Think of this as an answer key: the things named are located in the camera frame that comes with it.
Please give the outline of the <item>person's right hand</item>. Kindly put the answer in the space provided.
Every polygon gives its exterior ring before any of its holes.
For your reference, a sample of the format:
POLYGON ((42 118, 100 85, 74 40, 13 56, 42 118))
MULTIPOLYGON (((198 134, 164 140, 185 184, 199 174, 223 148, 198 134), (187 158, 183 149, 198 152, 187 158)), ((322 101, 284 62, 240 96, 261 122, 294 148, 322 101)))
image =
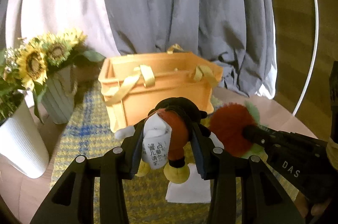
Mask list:
POLYGON ((311 205, 305 195, 301 192, 298 192, 296 199, 294 200, 294 204, 303 218, 305 218, 309 212, 312 216, 319 217, 323 214, 330 202, 331 200, 327 200, 325 203, 311 205))

